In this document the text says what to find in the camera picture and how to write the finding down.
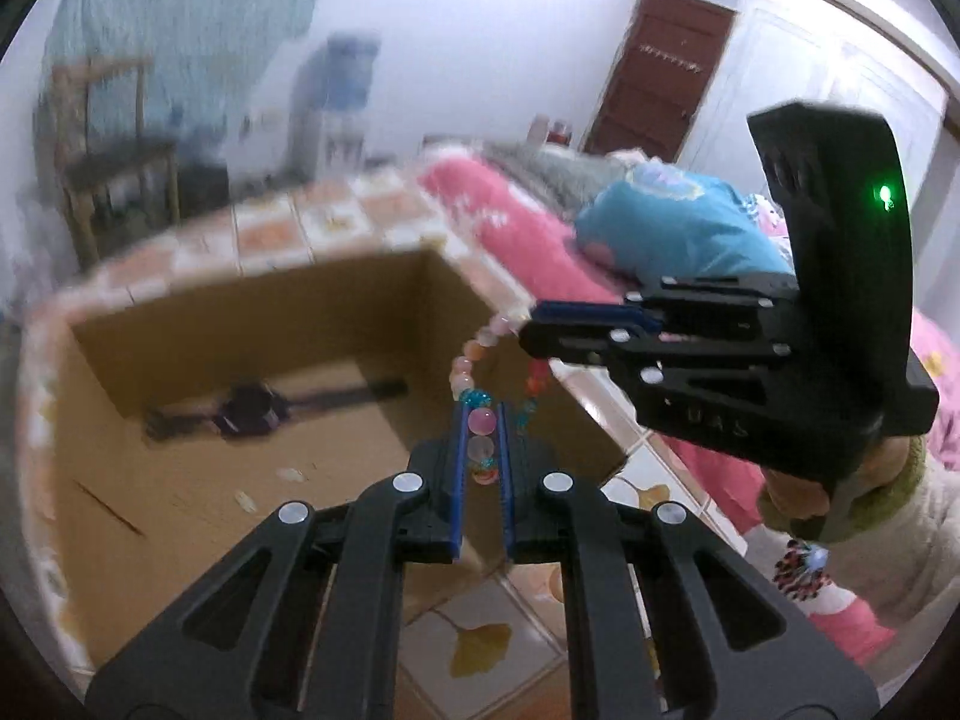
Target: pink bead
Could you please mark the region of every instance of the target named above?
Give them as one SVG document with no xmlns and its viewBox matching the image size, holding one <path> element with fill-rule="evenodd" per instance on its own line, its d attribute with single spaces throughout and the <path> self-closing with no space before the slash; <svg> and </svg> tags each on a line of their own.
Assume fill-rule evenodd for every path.
<svg viewBox="0 0 960 720">
<path fill-rule="evenodd" d="M 466 389 L 473 389 L 473 378 L 465 373 L 454 373 L 450 376 L 450 391 L 453 392 L 453 399 L 460 400 L 460 395 Z"/>
<path fill-rule="evenodd" d="M 496 414 L 490 409 L 474 409 L 467 417 L 467 427 L 477 436 L 489 436 L 496 430 Z"/>
<path fill-rule="evenodd" d="M 464 344 L 464 357 L 466 357 L 467 360 L 470 360 L 471 362 L 476 362 L 477 360 L 480 360 L 483 357 L 485 351 L 486 349 L 484 349 L 483 346 L 480 346 L 480 344 L 477 343 L 477 341 L 467 341 Z"/>
<path fill-rule="evenodd" d="M 510 334 L 510 319 L 504 317 L 503 314 L 497 314 L 493 319 L 490 320 L 490 329 L 493 330 L 493 333 L 497 336 L 506 336 Z"/>
<path fill-rule="evenodd" d="M 474 436 L 467 442 L 467 457 L 474 463 L 493 457 L 493 450 L 493 440 L 487 436 Z"/>
<path fill-rule="evenodd" d="M 490 348 L 491 346 L 496 346 L 499 340 L 500 338 L 498 338 L 496 333 L 488 327 L 482 327 L 477 330 L 477 343 L 479 343 L 480 346 Z"/>
<path fill-rule="evenodd" d="M 454 373 L 469 373 L 472 370 L 473 370 L 473 363 L 470 360 L 467 360 L 466 357 L 453 358 Z"/>
<path fill-rule="evenodd" d="M 473 477 L 474 482 L 484 487 L 496 483 L 500 478 L 500 472 L 497 469 L 490 469 L 489 471 L 472 469 L 470 475 Z"/>
</svg>

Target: brown door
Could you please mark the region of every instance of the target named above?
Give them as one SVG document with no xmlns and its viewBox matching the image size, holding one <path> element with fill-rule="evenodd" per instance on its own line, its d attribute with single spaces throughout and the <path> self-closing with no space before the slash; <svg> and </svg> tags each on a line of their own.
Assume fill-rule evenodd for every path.
<svg viewBox="0 0 960 720">
<path fill-rule="evenodd" d="M 642 148 L 673 162 L 734 15 L 702 0 L 640 0 L 584 151 Z"/>
</svg>

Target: blanket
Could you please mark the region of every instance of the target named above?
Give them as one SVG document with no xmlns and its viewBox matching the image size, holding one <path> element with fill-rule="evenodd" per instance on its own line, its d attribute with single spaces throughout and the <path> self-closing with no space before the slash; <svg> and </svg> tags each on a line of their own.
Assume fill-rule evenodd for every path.
<svg viewBox="0 0 960 720">
<path fill-rule="evenodd" d="M 433 163 L 421 186 L 472 230 L 501 265 L 537 299 L 618 303 L 625 286 L 579 257 L 569 225 L 548 213 L 481 162 L 453 155 Z M 771 232 L 781 233 L 771 221 Z M 941 407 L 928 447 L 945 466 L 960 466 L 960 357 L 947 336 L 914 311 L 911 346 L 940 391 Z M 682 440 L 667 439 L 690 473 L 747 542 L 746 560 L 785 590 L 808 618 L 848 656 L 864 664 L 891 640 L 872 610 L 824 576 L 815 593 L 791 593 L 790 566 L 808 546 L 764 526 L 757 512 L 760 470 L 745 461 Z"/>
<path fill-rule="evenodd" d="M 482 156 L 554 215 L 571 221 L 628 167 L 604 157 L 531 143 L 483 143 Z"/>
</svg>

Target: pink bedsheet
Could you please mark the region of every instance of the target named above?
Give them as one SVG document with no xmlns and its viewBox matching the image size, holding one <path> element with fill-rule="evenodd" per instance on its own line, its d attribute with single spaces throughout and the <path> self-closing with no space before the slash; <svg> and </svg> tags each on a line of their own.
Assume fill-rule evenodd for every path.
<svg viewBox="0 0 960 720">
<path fill-rule="evenodd" d="M 467 223 L 483 247 L 537 299 L 618 303 L 623 282 L 581 257 L 573 231 L 529 201 L 500 173 L 464 156 L 440 159 L 421 185 L 445 204 L 455 223 Z M 934 376 L 941 408 L 930 432 L 931 451 L 948 466 L 960 464 L 957 354 L 946 334 L 917 311 L 911 346 Z M 786 537 L 767 529 L 757 512 L 762 475 L 756 466 L 688 442 L 666 439 L 693 476 L 747 539 L 747 560 L 774 579 Z M 892 633 L 877 624 L 861 599 L 828 584 L 815 599 L 797 601 L 810 620 L 844 652 L 867 661 Z"/>
</svg>

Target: green led light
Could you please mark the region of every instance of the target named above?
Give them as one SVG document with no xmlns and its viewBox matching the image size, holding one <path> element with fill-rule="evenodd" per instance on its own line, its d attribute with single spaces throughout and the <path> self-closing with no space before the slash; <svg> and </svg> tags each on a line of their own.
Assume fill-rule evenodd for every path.
<svg viewBox="0 0 960 720">
<path fill-rule="evenodd" d="M 880 187 L 880 191 L 877 192 L 877 197 L 879 197 L 880 202 L 883 203 L 883 210 L 889 211 L 894 207 L 894 191 L 886 184 Z"/>
</svg>

